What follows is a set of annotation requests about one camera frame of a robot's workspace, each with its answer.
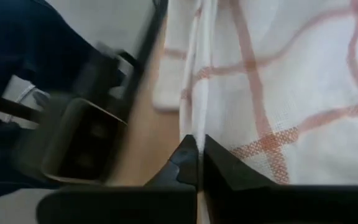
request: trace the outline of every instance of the black plastic part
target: black plastic part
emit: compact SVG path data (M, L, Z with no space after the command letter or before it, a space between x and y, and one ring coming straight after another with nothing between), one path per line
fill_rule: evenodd
M163 19L167 13L167 9L168 0L159 0L158 4L155 7L155 13L153 14L152 20L147 28L147 32L144 35L140 49L135 56L138 66L134 67L122 97L125 111L123 113L123 115L125 116L123 117L124 121L128 120L128 117L131 113L136 93L139 88L139 83L142 80L145 67L150 60L150 55L154 49L154 43L160 33L159 31L162 26Z
M78 119L69 122L75 116ZM121 147L126 124L87 101L77 99L71 102L65 117L62 123L66 125L60 127L62 136L50 142L50 153L64 153L55 175L103 182Z
M154 186L179 186L197 189L198 150L193 136L187 135L161 170L145 184Z
M40 112L4 98L0 98L0 112L7 113L18 118L23 118L29 121L38 122Z
M40 224L180 223L197 219L198 150L186 136L144 187L68 187L37 207Z
M89 62L82 69L73 91L80 97L104 108L108 91L122 78L119 75L121 73L118 72L118 66L118 58L112 58L94 50Z
M68 187L38 204L39 224L195 224L197 192L181 187Z
M35 103L41 108L45 108L49 103L49 97L45 93L35 91L32 96L34 97Z
M204 190L213 223L358 223L358 186L277 185L209 136Z

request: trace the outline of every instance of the red grid pattern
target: red grid pattern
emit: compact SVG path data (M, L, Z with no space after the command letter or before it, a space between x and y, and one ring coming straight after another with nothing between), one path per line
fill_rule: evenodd
M319 25L322 22L326 22L330 19L338 19L346 16L353 16L356 24L354 33L349 42L347 64L353 80L358 87L358 60L357 60L357 41L358 41L358 0L351 0L350 7L335 9L327 11L316 17L310 19L304 26L302 26L295 35L284 45L284 47L273 55L265 58L255 58L254 51L252 49L252 42L247 27L247 22L242 14L239 0L229 0L230 8L233 15L234 24L239 36L239 46L242 54L242 61L228 67L206 67L201 69L193 80L193 86L187 90L183 90L182 99L191 102L191 89L195 83L202 79L212 78L213 75L231 75L234 72L245 73L250 83L250 90L252 93L252 102L254 106L255 125L259 140L250 144L237 147L231 152L240 159L246 159L251 156L264 153L267 156L268 163L273 171L273 177L276 182L280 184L289 183L289 177L287 167L285 165L285 159L282 154L281 147L286 144L291 144L298 140L299 136L307 131L316 129L327 125L335 120L343 117L355 118L358 117L358 105L349 106L347 108L339 108L335 110L329 110L322 113L315 114L306 118L297 127L286 129L273 133L272 128L267 119L265 108L263 104L263 84L260 81L258 68L267 66L273 61L284 56L293 43L298 39L302 33L308 29Z

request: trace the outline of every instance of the white cloth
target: white cloth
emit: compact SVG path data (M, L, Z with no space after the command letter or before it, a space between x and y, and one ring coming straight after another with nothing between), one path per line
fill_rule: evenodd
M358 184L358 0L170 0L160 76L201 150L209 134L279 184Z

